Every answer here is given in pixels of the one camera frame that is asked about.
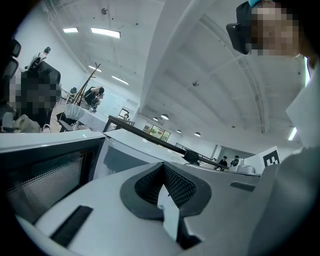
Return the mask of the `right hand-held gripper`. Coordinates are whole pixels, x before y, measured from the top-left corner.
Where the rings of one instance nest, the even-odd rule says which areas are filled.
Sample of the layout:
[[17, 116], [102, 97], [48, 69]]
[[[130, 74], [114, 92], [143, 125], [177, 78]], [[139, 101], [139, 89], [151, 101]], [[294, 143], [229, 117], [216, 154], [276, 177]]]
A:
[[252, 234], [249, 256], [308, 256], [319, 245], [320, 148], [287, 157]]

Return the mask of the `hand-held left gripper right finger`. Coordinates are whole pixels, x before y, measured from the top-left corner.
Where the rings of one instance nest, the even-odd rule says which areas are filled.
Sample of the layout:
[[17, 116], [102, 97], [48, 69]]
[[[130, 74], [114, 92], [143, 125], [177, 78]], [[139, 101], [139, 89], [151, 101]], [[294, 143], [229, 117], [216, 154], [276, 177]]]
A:
[[162, 215], [176, 238], [161, 243], [158, 256], [248, 255], [253, 233], [249, 198], [260, 176], [174, 163], [160, 162], [156, 167], [158, 184], [187, 193], [181, 202], [177, 192], [169, 193], [174, 198], [173, 209], [167, 208]]

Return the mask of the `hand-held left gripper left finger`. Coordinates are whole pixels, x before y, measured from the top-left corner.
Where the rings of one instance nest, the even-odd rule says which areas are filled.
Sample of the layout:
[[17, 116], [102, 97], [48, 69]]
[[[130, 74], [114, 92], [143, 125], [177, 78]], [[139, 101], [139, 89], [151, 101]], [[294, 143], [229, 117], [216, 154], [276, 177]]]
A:
[[158, 220], [136, 217], [122, 203], [122, 184], [153, 163], [97, 178], [65, 197], [35, 223], [35, 227], [50, 237], [78, 207], [92, 212], [69, 246], [82, 256], [176, 256], [181, 247]]

